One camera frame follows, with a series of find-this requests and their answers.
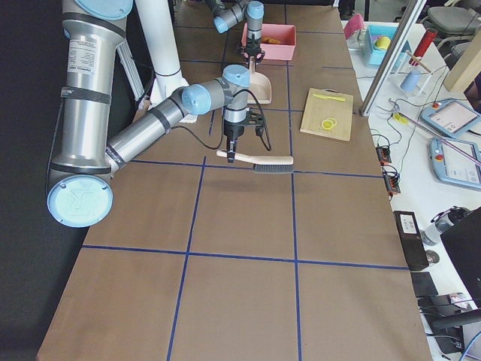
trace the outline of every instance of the brown table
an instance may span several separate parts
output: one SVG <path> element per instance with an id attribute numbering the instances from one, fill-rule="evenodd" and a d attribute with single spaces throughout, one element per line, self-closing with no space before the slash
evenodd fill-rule
<path id="1" fill-rule="evenodd" d="M 295 173 L 254 174 L 185 132 L 164 137 L 113 179 L 39 360 L 431 359 L 368 120 L 353 115 L 350 142 L 299 132 L 310 87 L 360 105 L 338 12 L 265 11 L 297 29 L 292 61 L 257 68 L 273 84 L 272 153 L 292 154 Z M 240 61 L 241 27 L 217 34 L 197 2 L 176 18 L 190 83 Z M 215 144 L 219 120 L 191 127 Z M 249 131 L 238 151 L 265 153 Z"/>

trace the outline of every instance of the pink bin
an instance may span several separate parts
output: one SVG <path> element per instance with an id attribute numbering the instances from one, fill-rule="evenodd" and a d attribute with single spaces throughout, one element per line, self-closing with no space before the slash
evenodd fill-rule
<path id="1" fill-rule="evenodd" d="M 265 51 L 264 59 L 271 60 L 292 60 L 295 49 L 295 26 L 281 24 L 262 24 L 262 36 L 280 41 L 276 44 L 261 44 Z M 242 46 L 246 46 L 247 24 L 244 24 L 242 32 Z"/>

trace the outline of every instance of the light blue plastic bin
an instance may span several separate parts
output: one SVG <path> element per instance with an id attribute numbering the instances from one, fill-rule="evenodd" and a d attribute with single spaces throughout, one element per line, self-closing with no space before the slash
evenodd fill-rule
<path id="1" fill-rule="evenodd" d="M 365 39 L 362 42 L 362 52 L 364 55 L 366 65 L 380 65 L 386 54 L 386 50 L 377 49 L 374 46 L 374 42 L 380 36 L 387 36 L 391 40 L 394 38 L 394 34 L 398 28 L 395 26 L 382 26 L 382 25 L 369 25 L 366 31 Z M 396 70 L 407 56 L 406 50 L 411 51 L 409 42 L 403 46 L 401 54 L 396 61 L 393 70 Z"/>

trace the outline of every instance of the blue cable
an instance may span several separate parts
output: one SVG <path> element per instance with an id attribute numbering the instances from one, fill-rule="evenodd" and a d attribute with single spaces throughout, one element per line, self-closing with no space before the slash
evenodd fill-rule
<path id="1" fill-rule="evenodd" d="M 463 354 L 459 358 L 459 361 L 462 361 L 464 357 L 466 356 L 467 352 L 469 351 L 470 347 L 473 346 L 473 343 L 481 336 L 481 331 L 479 331 L 476 336 L 474 336 L 471 341 L 469 341 L 469 344 L 467 344 L 467 347 L 464 349 Z"/>

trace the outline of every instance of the red bottle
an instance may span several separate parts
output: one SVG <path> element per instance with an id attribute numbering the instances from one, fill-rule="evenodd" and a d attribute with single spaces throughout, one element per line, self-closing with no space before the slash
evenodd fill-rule
<path id="1" fill-rule="evenodd" d="M 419 42 L 418 44 L 418 47 L 416 48 L 416 50 L 414 51 L 414 56 L 416 58 L 422 58 L 424 56 L 424 54 L 426 53 L 426 50 L 428 49 L 429 45 L 433 42 L 433 40 L 436 38 L 436 35 L 437 35 L 437 30 L 436 29 L 433 29 L 433 28 L 428 28 L 426 29 L 426 32 L 424 33 L 424 35 L 422 36 L 422 39 L 421 41 Z M 415 62 L 414 60 L 410 60 L 409 63 L 411 65 L 418 65 L 417 62 Z"/>

